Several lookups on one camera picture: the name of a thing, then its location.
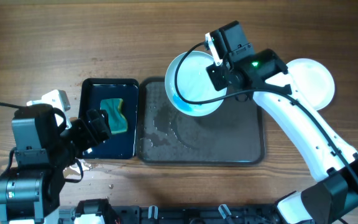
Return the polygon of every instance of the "green sponge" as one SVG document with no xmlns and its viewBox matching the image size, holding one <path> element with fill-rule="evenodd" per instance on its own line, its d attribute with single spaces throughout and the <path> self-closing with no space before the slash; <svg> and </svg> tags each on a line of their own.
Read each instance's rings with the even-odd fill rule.
<svg viewBox="0 0 358 224">
<path fill-rule="evenodd" d="M 121 113 L 123 99 L 105 99 L 100 102 L 100 109 L 106 110 L 109 115 L 109 126 L 111 134 L 124 133 L 128 130 L 128 122 Z"/>
</svg>

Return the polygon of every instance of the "white bowl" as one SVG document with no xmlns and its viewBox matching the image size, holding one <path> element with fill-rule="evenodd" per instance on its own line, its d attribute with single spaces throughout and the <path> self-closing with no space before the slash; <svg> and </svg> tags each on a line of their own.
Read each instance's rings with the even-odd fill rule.
<svg viewBox="0 0 358 224">
<path fill-rule="evenodd" d="M 203 105 L 191 105 L 179 98 L 175 89 L 175 70 L 185 54 L 177 56 L 169 65 L 165 74 L 165 91 L 171 103 L 182 113 L 190 116 L 205 116 L 215 111 L 223 100 Z M 203 101 L 226 95 L 227 88 L 216 91 L 206 72 L 206 67 L 213 63 L 212 56 L 199 51 L 193 51 L 183 61 L 178 72 L 178 88 L 186 100 Z"/>
<path fill-rule="evenodd" d="M 335 83 L 324 65 L 312 59 L 299 58 L 292 60 L 287 66 L 299 92 L 314 109 L 321 110 L 331 102 Z"/>
</svg>

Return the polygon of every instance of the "black tray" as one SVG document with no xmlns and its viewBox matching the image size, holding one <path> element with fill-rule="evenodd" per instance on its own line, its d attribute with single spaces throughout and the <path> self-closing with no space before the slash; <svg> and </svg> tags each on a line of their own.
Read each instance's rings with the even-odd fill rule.
<svg viewBox="0 0 358 224">
<path fill-rule="evenodd" d="M 192 117 L 171 104 L 164 78 L 142 82 L 139 95 L 137 156 L 146 163 L 243 166 L 265 155 L 262 110 L 253 101 L 228 98 Z"/>
<path fill-rule="evenodd" d="M 82 83 L 80 112 L 85 115 L 89 109 L 100 109 L 104 99 L 122 98 L 122 113 L 127 119 L 128 130 L 115 134 L 91 153 L 84 153 L 84 159 L 130 159 L 135 156 L 137 105 L 139 84 L 130 78 L 88 78 Z"/>
</svg>

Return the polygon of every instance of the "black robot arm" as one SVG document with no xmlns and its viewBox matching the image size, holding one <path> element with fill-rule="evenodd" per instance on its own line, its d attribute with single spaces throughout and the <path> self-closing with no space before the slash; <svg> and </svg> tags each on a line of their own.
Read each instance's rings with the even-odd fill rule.
<svg viewBox="0 0 358 224">
<path fill-rule="evenodd" d="M 64 121 L 57 126 L 55 114 Z M 51 105 L 23 107 L 15 112 L 12 130 L 16 147 L 0 176 L 0 222 L 44 218 L 60 206 L 59 193 L 65 182 L 64 168 L 77 163 L 76 157 L 111 137 L 108 116 L 103 110 L 89 110 L 85 118 L 66 128 L 65 116 Z M 13 154 L 17 167 L 10 168 Z"/>
</svg>

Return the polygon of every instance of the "wooden table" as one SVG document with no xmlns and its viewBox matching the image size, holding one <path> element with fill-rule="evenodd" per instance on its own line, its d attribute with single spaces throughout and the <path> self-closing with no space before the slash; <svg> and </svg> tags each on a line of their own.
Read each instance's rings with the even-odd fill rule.
<svg viewBox="0 0 358 224">
<path fill-rule="evenodd" d="M 256 50 L 289 62 L 312 58 L 336 83 L 320 111 L 358 149 L 358 1 L 239 1 L 0 6 L 0 101 L 24 105 L 65 90 L 77 116 L 81 83 L 94 78 L 162 76 L 204 34 L 238 20 Z M 0 174 L 15 142 L 14 110 L 0 108 Z M 137 159 L 86 161 L 62 205 L 109 198 L 112 205 L 271 203 L 314 184 L 302 157 L 265 114 L 267 155 L 253 167 L 157 167 Z M 345 216 L 358 223 L 358 208 Z"/>
</svg>

